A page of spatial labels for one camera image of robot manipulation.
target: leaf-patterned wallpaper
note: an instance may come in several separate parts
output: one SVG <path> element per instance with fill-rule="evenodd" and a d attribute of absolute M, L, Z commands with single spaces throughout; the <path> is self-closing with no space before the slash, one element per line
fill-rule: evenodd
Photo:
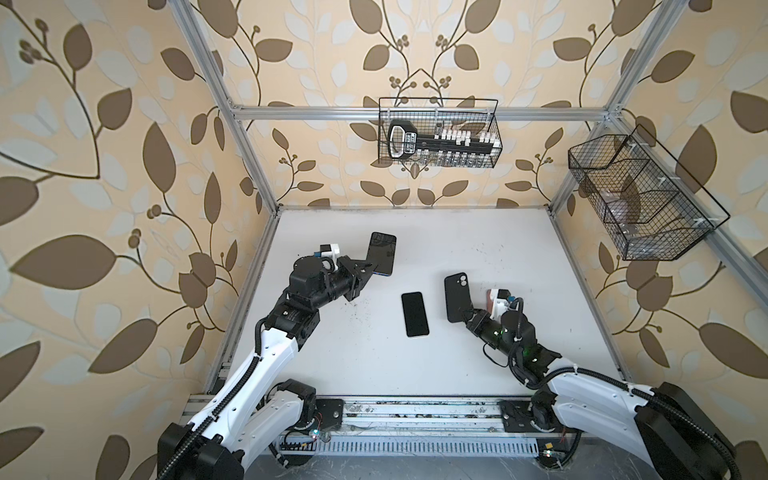
<path fill-rule="evenodd" d="M 767 25 L 765 2 L 692 0 L 624 112 L 725 205 L 723 228 L 766 268 Z M 682 386 L 737 444 L 743 478 L 764 478 L 766 312 L 705 243 L 624 262 L 583 192 L 558 218 L 634 380 Z"/>
<path fill-rule="evenodd" d="M 725 206 L 733 218 L 724 228 L 766 269 L 767 18 L 768 4 L 760 0 L 693 5 L 624 111 Z"/>
<path fill-rule="evenodd" d="M 2 478 L 149 478 L 261 238 L 163 7 L 0 0 Z"/>
<path fill-rule="evenodd" d="M 278 203 L 309 207 L 499 207 L 548 204 L 584 122 L 499 122 L 495 168 L 424 167 L 378 158 L 377 126 L 245 122 Z"/>
<path fill-rule="evenodd" d="M 191 0 L 230 96 L 360 106 L 365 96 L 602 106 L 660 1 Z"/>

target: smartphone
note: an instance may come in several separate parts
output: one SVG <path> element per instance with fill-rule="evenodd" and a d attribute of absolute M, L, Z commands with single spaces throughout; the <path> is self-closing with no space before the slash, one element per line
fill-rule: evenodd
<path fill-rule="evenodd" d="M 427 324 L 427 312 L 424 310 L 424 299 L 421 292 L 404 293 L 402 300 L 402 313 L 406 318 L 407 336 L 429 335 Z"/>
<path fill-rule="evenodd" d="M 392 275 L 392 266 L 395 264 L 395 245 L 397 237 L 386 233 L 371 233 L 371 241 L 368 244 L 366 260 L 376 264 L 374 273 L 383 276 Z"/>
<path fill-rule="evenodd" d="M 472 319 L 474 307 L 469 298 L 469 281 L 466 273 L 445 278 L 445 313 L 450 323 L 467 322 Z"/>

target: wire basket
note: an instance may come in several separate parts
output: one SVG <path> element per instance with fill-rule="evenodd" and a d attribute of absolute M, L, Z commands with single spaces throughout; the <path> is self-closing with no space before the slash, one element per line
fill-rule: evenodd
<path fill-rule="evenodd" d="M 503 149 L 497 106 L 482 98 L 382 97 L 379 159 L 403 166 L 493 168 Z"/>
<path fill-rule="evenodd" d="M 572 147 L 568 169 L 623 260 L 676 260 L 730 214 L 650 132 L 638 134 L 638 127 L 630 135 L 603 135 Z M 654 161 L 646 150 L 651 145 L 674 160 L 675 174 Z M 684 184 L 693 196 L 684 193 Z M 704 213 L 699 194 L 717 215 Z"/>

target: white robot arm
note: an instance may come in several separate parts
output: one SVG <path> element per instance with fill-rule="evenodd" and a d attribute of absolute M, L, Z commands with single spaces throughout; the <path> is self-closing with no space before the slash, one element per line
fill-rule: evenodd
<path fill-rule="evenodd" d="M 249 357 L 187 425 L 172 423 L 160 437 L 158 480 L 242 479 L 265 448 L 279 457 L 272 442 L 281 432 L 311 427 L 316 421 L 315 389 L 295 380 L 281 383 L 277 393 L 253 412 L 317 327 L 319 308 L 340 296 L 354 300 L 375 267 L 339 257 L 335 244 L 299 258 L 272 312 L 257 322 Z"/>
<path fill-rule="evenodd" d="M 490 290 L 488 307 L 491 313 L 466 307 L 467 329 L 503 352 L 515 378 L 536 391 L 526 418 L 515 421 L 544 432 L 589 432 L 641 458 L 664 480 L 721 480 L 726 471 L 740 478 L 735 448 L 685 391 L 666 382 L 622 382 L 544 348 L 522 298 L 507 290 Z"/>

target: white tabletop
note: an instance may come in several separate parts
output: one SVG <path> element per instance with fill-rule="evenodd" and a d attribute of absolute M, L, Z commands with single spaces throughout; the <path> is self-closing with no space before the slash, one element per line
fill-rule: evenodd
<path fill-rule="evenodd" d="M 464 323 L 446 319 L 443 279 L 459 272 L 467 273 L 475 307 L 485 308 L 487 289 L 506 288 L 524 297 L 539 343 L 619 378 L 546 212 L 533 209 L 285 211 L 233 364 L 253 349 L 254 325 L 273 308 L 297 258 L 338 243 L 342 255 L 365 259 L 373 231 L 397 236 L 392 275 L 374 275 L 351 303 L 321 308 L 320 324 L 278 380 L 331 396 L 529 395 L 483 356 L 483 342 Z M 406 336 L 400 295 L 407 292 L 424 296 L 427 336 Z"/>

